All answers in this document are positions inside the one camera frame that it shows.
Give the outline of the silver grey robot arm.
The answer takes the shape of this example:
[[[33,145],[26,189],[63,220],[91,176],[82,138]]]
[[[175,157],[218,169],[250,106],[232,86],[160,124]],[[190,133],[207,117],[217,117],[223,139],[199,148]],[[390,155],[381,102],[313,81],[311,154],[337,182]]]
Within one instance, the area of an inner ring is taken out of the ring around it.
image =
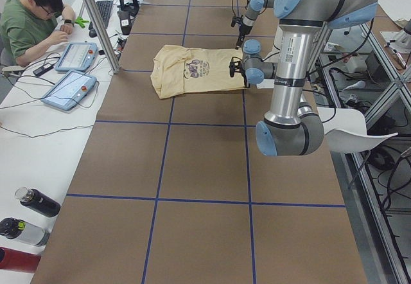
[[[233,13],[231,26],[238,25],[238,38],[235,49],[240,49],[244,43],[245,37],[251,32],[258,16],[266,9],[274,8],[275,0],[247,0],[245,15],[235,15]]]
[[[276,64],[263,62],[259,43],[243,46],[243,68],[250,84],[274,79],[272,102],[256,125],[260,152],[268,156],[306,155],[322,144],[320,117],[302,95],[315,34],[326,26],[340,29],[370,21],[378,0],[274,0],[274,15],[282,31]]]

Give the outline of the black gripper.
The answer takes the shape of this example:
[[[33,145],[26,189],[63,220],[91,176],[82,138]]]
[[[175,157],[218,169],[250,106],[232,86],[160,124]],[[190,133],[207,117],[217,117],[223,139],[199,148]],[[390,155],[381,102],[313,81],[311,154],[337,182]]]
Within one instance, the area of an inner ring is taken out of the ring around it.
[[[245,24],[241,24],[239,26],[239,34],[238,34],[238,39],[236,41],[236,45],[235,45],[235,49],[239,49],[243,46],[245,37],[251,32],[252,27],[245,25]]]
[[[248,81],[248,79],[247,79],[246,74],[243,73],[242,76],[243,76],[243,80],[244,80],[244,87],[245,87],[245,88],[249,88],[249,87],[250,87],[250,83],[249,83],[249,81]]]

